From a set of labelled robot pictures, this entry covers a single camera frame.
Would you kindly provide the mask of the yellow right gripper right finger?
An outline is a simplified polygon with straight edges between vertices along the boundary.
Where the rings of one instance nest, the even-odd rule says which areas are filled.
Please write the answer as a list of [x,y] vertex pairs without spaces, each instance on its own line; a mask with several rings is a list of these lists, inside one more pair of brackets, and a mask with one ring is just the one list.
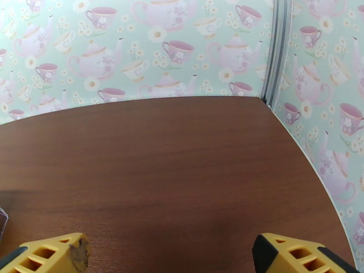
[[360,273],[324,245],[263,233],[252,248],[255,273]]

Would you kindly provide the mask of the aluminium frame post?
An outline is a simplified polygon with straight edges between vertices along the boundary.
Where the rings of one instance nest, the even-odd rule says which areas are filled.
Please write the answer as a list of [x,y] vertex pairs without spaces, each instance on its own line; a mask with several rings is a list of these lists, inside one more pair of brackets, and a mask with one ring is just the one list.
[[273,19],[261,100],[274,110],[288,56],[293,0],[273,0]]

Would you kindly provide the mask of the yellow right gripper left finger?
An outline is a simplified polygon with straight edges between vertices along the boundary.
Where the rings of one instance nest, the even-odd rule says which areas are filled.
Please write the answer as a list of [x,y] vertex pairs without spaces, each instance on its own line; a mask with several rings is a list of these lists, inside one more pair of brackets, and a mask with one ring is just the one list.
[[86,273],[90,245],[85,234],[26,242],[0,259],[0,273]]

